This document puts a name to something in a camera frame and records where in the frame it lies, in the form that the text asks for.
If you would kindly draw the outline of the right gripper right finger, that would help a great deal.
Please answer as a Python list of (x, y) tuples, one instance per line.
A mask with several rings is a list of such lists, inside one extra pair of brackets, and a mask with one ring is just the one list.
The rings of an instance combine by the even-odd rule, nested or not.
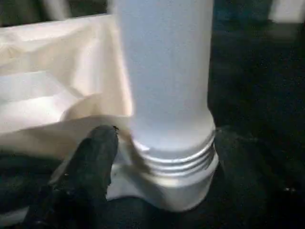
[(215, 147), (243, 229), (305, 227), (305, 163), (250, 133), (216, 128)]

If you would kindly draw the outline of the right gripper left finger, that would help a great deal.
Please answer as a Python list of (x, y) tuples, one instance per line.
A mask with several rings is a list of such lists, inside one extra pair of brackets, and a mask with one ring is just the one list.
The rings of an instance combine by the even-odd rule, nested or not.
[(118, 152), (118, 128), (89, 132), (63, 170), (41, 187), (23, 221), (25, 229), (100, 229), (111, 170)]

